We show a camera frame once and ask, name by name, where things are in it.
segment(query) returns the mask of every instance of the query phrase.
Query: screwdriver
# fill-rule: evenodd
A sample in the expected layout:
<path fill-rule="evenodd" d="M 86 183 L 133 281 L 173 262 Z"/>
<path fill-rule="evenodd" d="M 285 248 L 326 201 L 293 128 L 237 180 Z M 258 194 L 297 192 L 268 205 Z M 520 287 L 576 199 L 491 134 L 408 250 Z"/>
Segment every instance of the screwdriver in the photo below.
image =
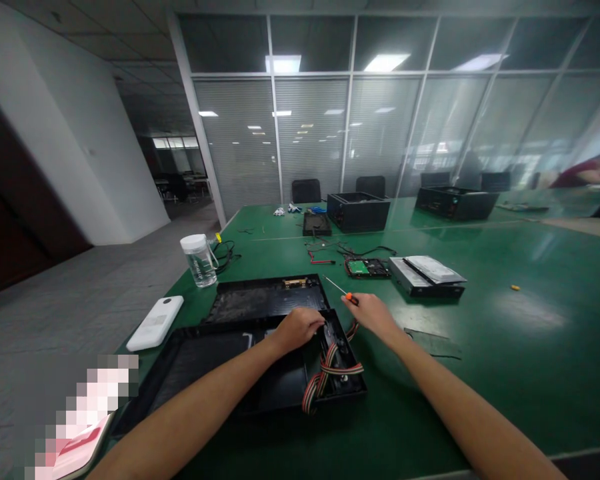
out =
<path fill-rule="evenodd" d="M 360 300 L 358 300 L 358 298 L 354 297 L 351 292 L 345 292 L 344 290 L 342 290 L 342 288 L 338 287 L 334 282 L 332 282 L 331 279 L 328 276 L 326 276 L 326 275 L 322 275 L 322 276 L 324 278 L 326 278 L 327 280 L 329 280 L 334 287 L 336 287 L 338 290 L 340 290 L 342 293 L 344 293 L 345 294 L 345 298 L 347 300 L 349 300 L 352 304 L 354 304 L 356 307 L 358 305 L 360 305 Z"/>

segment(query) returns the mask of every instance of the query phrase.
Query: clear plastic bottle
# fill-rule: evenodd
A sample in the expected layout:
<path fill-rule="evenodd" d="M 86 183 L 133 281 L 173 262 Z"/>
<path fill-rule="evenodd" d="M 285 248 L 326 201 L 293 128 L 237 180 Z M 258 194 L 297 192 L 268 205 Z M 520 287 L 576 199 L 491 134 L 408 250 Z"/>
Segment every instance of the clear plastic bottle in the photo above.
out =
<path fill-rule="evenodd" d="M 215 275 L 218 260 L 209 248 L 207 236 L 203 233 L 190 235 L 180 240 L 180 245 L 187 257 L 187 263 L 189 264 L 195 284 L 200 288 L 213 285 L 218 280 L 218 277 Z M 213 266 L 212 258 L 215 260 L 215 267 Z"/>

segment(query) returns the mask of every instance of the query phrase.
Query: green workbench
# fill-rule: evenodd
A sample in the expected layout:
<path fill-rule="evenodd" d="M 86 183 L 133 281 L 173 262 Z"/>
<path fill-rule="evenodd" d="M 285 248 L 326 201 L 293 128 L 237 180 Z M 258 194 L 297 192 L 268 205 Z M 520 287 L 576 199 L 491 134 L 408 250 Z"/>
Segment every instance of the green workbench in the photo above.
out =
<path fill-rule="evenodd" d="M 540 217 L 580 215 L 600 204 L 600 194 L 586 189 L 514 192 L 501 201 L 507 198 L 550 203 Z M 329 240 L 356 251 L 385 245 L 399 255 L 430 255 L 468 279 L 458 303 L 404 298 L 391 280 L 350 279 L 335 252 L 316 259 L 336 265 L 311 265 L 304 242 L 312 239 L 296 226 L 301 215 L 275 217 L 278 205 L 244 207 L 228 224 L 223 240 L 234 240 L 242 258 L 219 281 L 324 273 L 347 291 L 375 293 L 400 326 L 458 344 L 462 360 L 441 362 L 547 455 L 599 448 L 600 238 L 499 209 L 487 221 L 454 223 L 414 211 L 413 203 L 394 201 L 384 232 L 334 228 Z M 246 228 L 253 233 L 238 233 Z M 348 328 L 340 292 L 326 282 L 324 289 Z M 185 298 L 172 329 L 198 324 L 215 290 L 196 288 L 186 271 L 167 293 Z M 469 468 L 398 359 L 364 329 L 352 346 L 365 367 L 366 397 L 323 406 L 312 417 L 298 410 L 229 420 L 178 478 L 395 480 Z M 140 353 L 141 381 L 158 353 Z"/>

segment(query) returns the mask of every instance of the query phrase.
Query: white bottle cap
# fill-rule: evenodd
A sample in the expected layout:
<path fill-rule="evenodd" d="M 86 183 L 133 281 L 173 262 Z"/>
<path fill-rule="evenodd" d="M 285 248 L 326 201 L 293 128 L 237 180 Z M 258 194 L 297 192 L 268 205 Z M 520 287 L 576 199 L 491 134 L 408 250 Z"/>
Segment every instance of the white bottle cap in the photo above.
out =
<path fill-rule="evenodd" d="M 190 235 L 180 239 L 182 250 L 198 250 L 207 246 L 207 236 L 204 233 Z"/>

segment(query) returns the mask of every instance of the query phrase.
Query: orange screwdriver handle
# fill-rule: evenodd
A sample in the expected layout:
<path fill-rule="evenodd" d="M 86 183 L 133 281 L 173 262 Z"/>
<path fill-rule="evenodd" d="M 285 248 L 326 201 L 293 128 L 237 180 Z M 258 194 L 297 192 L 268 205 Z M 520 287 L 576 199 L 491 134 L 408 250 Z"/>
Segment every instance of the orange screwdriver handle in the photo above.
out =
<path fill-rule="evenodd" d="M 345 298 L 347 300 L 349 300 L 352 304 L 354 304 L 356 307 L 358 305 L 360 305 L 360 300 L 358 300 L 358 298 L 354 297 L 351 292 L 349 292 L 348 294 L 345 295 Z"/>

